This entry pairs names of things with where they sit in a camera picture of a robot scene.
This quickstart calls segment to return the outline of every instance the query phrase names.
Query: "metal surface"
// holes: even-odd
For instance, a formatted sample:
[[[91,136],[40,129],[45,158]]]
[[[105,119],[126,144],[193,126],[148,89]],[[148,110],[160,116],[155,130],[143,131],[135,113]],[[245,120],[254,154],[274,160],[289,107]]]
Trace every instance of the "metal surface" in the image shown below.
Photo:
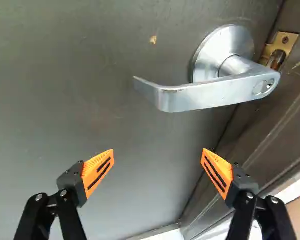
[[[264,66],[271,67],[272,56],[276,51],[283,51],[285,53],[284,59],[286,59],[287,57],[289,57],[293,47],[298,40],[298,37],[299,34],[296,33],[279,31],[275,35],[272,43],[265,46],[259,63]]]
[[[163,86],[135,76],[134,88],[167,113],[262,99],[277,87],[280,74],[245,59],[253,53],[254,41],[245,27],[223,26],[203,41],[194,56],[193,83]]]
[[[248,197],[248,199],[253,199],[254,198],[254,196],[253,196],[253,194],[251,192],[248,192],[246,194],[246,196]]]
[[[278,204],[278,199],[276,197],[271,197],[271,202],[273,202],[274,204]]]
[[[202,174],[201,150],[216,147],[234,107],[166,114],[132,75],[184,84],[194,50],[226,24],[249,29],[256,60],[280,3],[0,0],[0,240],[13,238],[28,196],[56,192],[60,173],[109,148],[116,165],[80,209],[87,238],[177,222]],[[62,233],[52,226],[51,236]]]
[[[42,199],[42,194],[38,194],[36,197],[35,197],[35,200],[36,201],[40,201]]]
[[[60,197],[64,197],[67,194],[67,190],[62,190],[60,193]]]
[[[262,99],[277,87],[280,74],[239,56],[228,58],[221,72],[242,72],[201,83],[163,86],[134,77],[134,87],[159,110],[186,112]]]
[[[300,0],[286,3],[298,4],[300,9]],[[285,13],[282,18],[300,22],[296,12]],[[276,28],[285,31],[284,25]],[[281,70],[280,84],[271,96],[238,106],[215,150],[255,176],[263,196],[300,172],[300,37]],[[201,239],[208,230],[231,217],[208,183],[209,178],[203,175],[180,219],[186,240]]]
[[[214,80],[219,77],[219,70],[229,57],[237,55],[251,60],[254,53],[254,39],[246,27],[238,25],[219,27],[209,34],[197,49],[192,59],[190,82],[202,83]],[[234,69],[229,74],[237,75],[244,72]]]

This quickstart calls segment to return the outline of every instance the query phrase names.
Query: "door handle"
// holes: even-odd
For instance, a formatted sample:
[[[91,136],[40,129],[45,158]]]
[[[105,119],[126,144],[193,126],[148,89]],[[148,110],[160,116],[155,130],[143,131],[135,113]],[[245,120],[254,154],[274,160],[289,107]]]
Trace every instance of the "door handle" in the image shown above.
[[[243,26],[226,25],[200,45],[191,64],[191,83],[163,86],[134,76],[134,88],[167,113],[234,105],[273,92],[280,73],[249,59],[254,41]]]

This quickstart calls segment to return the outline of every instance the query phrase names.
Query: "clamp jaw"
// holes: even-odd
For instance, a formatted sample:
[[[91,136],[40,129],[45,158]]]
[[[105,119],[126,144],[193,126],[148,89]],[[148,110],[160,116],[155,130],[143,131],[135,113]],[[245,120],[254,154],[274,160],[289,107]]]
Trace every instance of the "clamp jaw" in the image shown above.
[[[226,240],[248,240],[257,220],[264,240],[297,240],[286,205],[279,198],[258,196],[259,186],[237,163],[203,149],[201,164],[234,216]]]
[[[38,193],[24,207],[14,240],[48,240],[58,216],[63,239],[87,240],[77,207],[82,207],[115,164],[113,149],[78,161],[57,179],[59,191]]]

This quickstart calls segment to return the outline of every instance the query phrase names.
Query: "gray metal door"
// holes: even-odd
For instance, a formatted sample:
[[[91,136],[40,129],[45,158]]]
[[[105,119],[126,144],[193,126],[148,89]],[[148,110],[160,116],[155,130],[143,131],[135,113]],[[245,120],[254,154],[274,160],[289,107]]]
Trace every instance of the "gray metal door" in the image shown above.
[[[234,107],[160,112],[132,76],[186,83],[201,41],[226,24],[249,29],[257,59],[281,2],[0,0],[0,239],[30,196],[56,192],[63,171],[111,148],[113,169],[79,211],[88,238],[177,222],[202,148],[215,148]]]

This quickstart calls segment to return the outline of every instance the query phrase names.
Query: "door lever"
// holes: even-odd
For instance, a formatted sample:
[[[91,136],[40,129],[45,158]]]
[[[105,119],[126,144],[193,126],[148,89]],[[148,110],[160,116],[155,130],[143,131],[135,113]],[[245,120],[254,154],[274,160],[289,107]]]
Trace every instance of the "door lever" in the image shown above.
[[[167,113],[239,104],[268,96],[280,73],[251,61],[254,41],[243,26],[212,32],[192,61],[191,83],[163,86],[134,76],[134,88]]]

